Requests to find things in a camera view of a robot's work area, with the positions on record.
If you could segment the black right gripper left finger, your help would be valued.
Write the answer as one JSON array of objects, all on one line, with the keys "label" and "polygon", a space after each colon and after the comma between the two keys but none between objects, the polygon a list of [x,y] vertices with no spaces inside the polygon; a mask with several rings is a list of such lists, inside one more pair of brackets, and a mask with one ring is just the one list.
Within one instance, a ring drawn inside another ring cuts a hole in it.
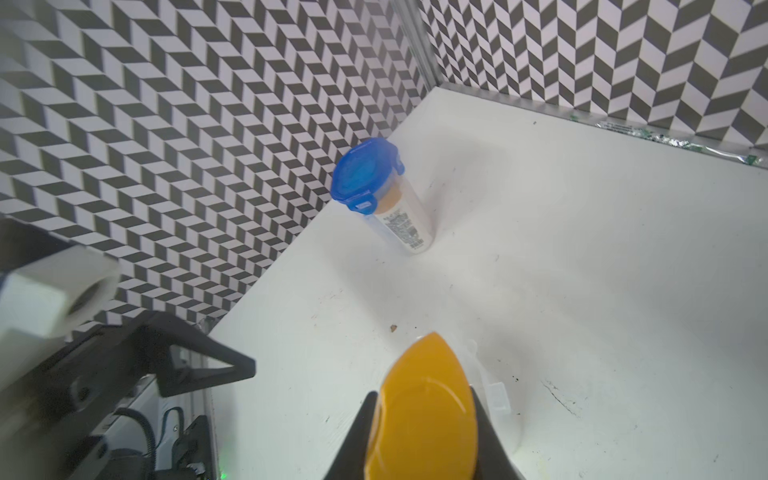
[{"label": "black right gripper left finger", "polygon": [[378,393],[369,392],[339,448],[325,480],[364,480],[368,441],[373,428]]}]

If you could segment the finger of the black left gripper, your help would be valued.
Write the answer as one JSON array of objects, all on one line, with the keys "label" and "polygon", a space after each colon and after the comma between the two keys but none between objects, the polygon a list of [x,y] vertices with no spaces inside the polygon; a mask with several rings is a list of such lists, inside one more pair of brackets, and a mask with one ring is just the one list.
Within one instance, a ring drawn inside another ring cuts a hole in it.
[{"label": "finger of the black left gripper", "polygon": [[141,369],[155,377],[164,397],[251,379],[256,361],[167,312],[145,311],[130,324],[129,339]]}]

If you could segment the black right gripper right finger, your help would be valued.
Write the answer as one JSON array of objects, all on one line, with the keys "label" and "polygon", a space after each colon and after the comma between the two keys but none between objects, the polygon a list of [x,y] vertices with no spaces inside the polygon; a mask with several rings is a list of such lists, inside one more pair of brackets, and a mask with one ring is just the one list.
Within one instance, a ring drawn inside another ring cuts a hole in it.
[{"label": "black right gripper right finger", "polygon": [[508,458],[501,441],[491,424],[491,421],[481,405],[480,399],[473,387],[473,396],[478,448],[474,480],[523,480],[523,475],[516,469]]}]

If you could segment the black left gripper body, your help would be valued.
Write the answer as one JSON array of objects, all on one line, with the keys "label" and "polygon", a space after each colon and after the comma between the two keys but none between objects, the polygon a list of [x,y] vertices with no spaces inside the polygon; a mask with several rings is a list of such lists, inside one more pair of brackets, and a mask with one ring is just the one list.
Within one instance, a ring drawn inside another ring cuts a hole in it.
[{"label": "black left gripper body", "polygon": [[1,391],[4,479],[97,479],[115,465],[100,424],[156,370],[155,326],[84,334]]}]

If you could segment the shampoo bottle gold cap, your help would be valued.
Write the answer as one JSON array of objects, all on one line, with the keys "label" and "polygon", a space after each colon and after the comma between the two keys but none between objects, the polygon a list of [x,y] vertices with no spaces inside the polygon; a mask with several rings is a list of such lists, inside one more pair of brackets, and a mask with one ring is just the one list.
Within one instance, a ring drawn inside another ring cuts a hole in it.
[{"label": "shampoo bottle gold cap", "polygon": [[436,332],[392,365],[376,403],[366,479],[471,479],[478,455],[476,406],[449,344]]}]

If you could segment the clear plastic cup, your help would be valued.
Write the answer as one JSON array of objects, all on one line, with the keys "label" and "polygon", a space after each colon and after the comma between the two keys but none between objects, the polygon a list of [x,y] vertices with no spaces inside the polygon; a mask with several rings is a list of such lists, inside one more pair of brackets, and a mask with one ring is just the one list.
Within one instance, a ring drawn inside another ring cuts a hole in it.
[{"label": "clear plastic cup", "polygon": [[378,233],[409,254],[426,251],[434,241],[434,229],[420,198],[397,173],[367,201],[362,214]]},{"label": "clear plastic cup", "polygon": [[454,347],[470,386],[477,393],[505,452],[511,457],[518,450],[522,438],[521,412],[513,405],[506,384],[480,361],[478,345],[474,340],[459,340]]}]

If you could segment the blue lid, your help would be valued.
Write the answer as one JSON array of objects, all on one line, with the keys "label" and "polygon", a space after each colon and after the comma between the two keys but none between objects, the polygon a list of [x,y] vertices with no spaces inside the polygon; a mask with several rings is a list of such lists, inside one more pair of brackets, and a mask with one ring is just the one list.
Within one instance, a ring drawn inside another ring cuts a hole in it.
[{"label": "blue lid", "polygon": [[342,156],[332,174],[331,197],[349,210],[372,215],[405,172],[397,147],[372,138]]}]

